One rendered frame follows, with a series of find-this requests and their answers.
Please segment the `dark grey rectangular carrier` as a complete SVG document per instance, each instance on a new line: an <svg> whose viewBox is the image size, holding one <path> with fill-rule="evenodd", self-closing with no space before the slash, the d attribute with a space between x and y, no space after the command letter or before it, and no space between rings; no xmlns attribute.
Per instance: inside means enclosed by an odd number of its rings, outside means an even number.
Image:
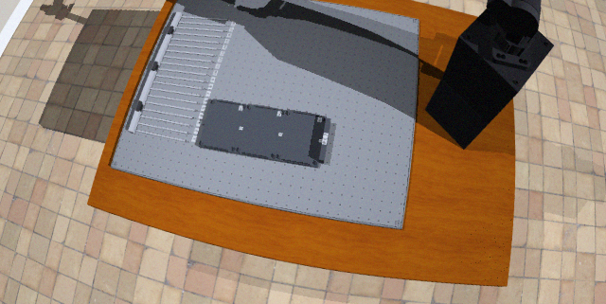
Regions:
<svg viewBox="0 0 606 304"><path fill-rule="evenodd" d="M212 99L203 125L200 148L318 168L330 118Z"/></svg>

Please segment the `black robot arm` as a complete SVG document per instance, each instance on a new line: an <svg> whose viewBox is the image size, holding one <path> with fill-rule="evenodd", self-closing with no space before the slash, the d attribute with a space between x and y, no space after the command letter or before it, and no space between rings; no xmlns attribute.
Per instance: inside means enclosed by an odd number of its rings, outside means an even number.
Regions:
<svg viewBox="0 0 606 304"><path fill-rule="evenodd" d="M530 48L539 29L541 2L542 0L488 0L486 8L492 11L490 59L493 63L521 70L527 70L531 66Z"/></svg>

